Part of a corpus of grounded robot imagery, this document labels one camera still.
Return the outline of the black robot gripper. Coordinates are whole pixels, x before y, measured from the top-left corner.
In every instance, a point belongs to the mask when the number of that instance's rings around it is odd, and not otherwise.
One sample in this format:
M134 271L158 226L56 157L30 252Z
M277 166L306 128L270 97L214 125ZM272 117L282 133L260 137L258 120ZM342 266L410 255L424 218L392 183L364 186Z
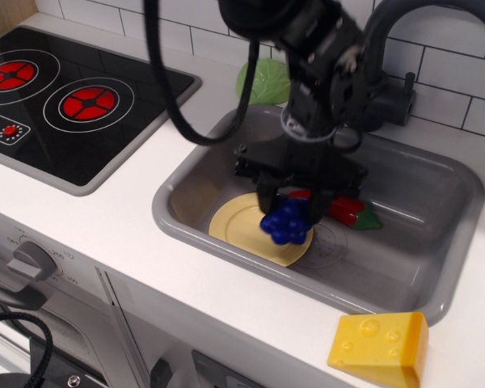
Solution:
M335 76L325 100L318 101L302 86L290 83L287 106L280 114L277 134L242 143L236 150L236 172L256 182L259 208L269 214L279 187L298 186L310 191L306 220L315 225L325 216L335 196L355 196L368 171L347 159L358 144L338 148L335 133L356 119L368 103L365 81ZM251 88L243 78L237 92L250 100Z

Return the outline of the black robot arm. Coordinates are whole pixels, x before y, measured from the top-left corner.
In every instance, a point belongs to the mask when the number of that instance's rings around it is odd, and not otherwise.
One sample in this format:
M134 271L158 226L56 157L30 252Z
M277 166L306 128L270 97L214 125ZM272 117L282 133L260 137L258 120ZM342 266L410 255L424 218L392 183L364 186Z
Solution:
M280 188L310 189L303 218L316 224L334 199L357 193L366 175L330 144L369 103L363 33L336 1L221 1L219 7L230 30L285 52L290 78L283 133L240 145L236 172L254 180L265 214L277 210Z

